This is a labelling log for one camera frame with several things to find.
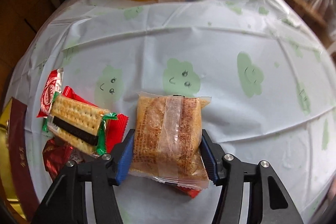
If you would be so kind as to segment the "cracker packet green ends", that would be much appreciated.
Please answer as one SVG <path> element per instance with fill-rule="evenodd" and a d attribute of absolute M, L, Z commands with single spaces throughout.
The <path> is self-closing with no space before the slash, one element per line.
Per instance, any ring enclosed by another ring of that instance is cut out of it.
<path fill-rule="evenodd" d="M 118 120 L 116 113 L 58 92 L 42 96 L 41 112 L 47 116 L 48 131 L 72 147 L 87 155 L 107 153 L 106 130 L 109 121 Z"/>

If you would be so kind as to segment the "red white candy wrapper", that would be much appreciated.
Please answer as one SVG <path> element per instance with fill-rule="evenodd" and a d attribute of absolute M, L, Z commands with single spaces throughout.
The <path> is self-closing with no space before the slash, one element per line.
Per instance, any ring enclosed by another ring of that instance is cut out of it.
<path fill-rule="evenodd" d="M 46 118 L 52 108 L 54 95 L 62 91 L 63 68 L 55 69 L 49 74 L 40 100 L 40 110 L 37 118 Z"/>

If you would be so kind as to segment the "shiny red snack packet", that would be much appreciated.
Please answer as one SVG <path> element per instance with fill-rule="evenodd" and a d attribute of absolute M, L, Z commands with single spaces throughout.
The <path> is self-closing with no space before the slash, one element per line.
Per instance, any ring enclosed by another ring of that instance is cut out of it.
<path fill-rule="evenodd" d="M 46 142 L 42 157 L 45 170 L 49 173 L 52 181 L 56 179 L 66 162 L 70 160 L 78 164 L 84 162 L 84 157 L 77 149 L 55 138 Z"/>

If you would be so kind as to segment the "red rice cake packet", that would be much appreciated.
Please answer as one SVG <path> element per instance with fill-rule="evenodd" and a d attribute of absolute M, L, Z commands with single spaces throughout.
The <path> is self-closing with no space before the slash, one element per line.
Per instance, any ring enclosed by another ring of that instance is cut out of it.
<path fill-rule="evenodd" d="M 90 103 L 89 101 L 86 101 L 85 99 L 81 98 L 79 95 L 75 93 L 75 91 L 70 87 L 66 86 L 64 90 L 62 91 L 62 94 L 70 99 L 86 103 L 91 106 L 95 106 L 93 103 Z M 128 123 L 129 117 L 124 114 L 117 114 L 117 120 L 111 120 L 108 122 L 106 133 L 105 133 L 105 148 L 107 152 L 111 152 L 112 148 L 117 144 L 121 143 L 123 140 L 123 136 L 126 130 L 126 126 Z M 191 188 L 185 188 L 181 186 L 176 186 L 178 190 L 183 192 L 184 194 L 187 194 L 191 198 L 195 198 L 201 190 L 191 189 Z"/>

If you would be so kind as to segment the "gold tin snack box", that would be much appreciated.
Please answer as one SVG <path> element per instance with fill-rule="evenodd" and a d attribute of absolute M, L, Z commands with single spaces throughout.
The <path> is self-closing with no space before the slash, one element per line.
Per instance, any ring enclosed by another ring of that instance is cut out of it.
<path fill-rule="evenodd" d="M 1 114 L 1 197 L 20 222 L 29 223 L 39 206 L 25 142 L 27 105 L 11 98 Z"/>

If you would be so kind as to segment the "wooden side shelf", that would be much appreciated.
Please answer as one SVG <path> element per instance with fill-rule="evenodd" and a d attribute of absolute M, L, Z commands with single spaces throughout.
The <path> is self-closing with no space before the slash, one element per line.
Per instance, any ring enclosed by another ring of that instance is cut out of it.
<path fill-rule="evenodd" d="M 325 48 L 333 44 L 327 20 L 333 15 L 332 0 L 284 0 L 312 29 Z"/>

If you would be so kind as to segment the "brown cake snack packet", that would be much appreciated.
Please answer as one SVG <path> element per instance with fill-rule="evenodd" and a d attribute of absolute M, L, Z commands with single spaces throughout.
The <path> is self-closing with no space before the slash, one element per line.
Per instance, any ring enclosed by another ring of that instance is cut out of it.
<path fill-rule="evenodd" d="M 209 178 L 201 158 L 202 108 L 210 97 L 159 96 L 141 92 L 130 174 L 203 190 Z"/>

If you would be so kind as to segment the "white green-patterned tablecloth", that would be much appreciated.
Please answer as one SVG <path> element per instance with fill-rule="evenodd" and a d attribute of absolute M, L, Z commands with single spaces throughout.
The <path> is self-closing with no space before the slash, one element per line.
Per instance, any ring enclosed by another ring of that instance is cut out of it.
<path fill-rule="evenodd" d="M 47 77 L 135 125 L 140 92 L 209 97 L 211 139 L 270 162 L 309 223 L 335 177 L 335 66 L 283 0 L 157 3 L 73 0 L 17 63 L 7 91 L 27 105 L 26 148 L 39 200 L 51 185 L 37 114 Z"/>

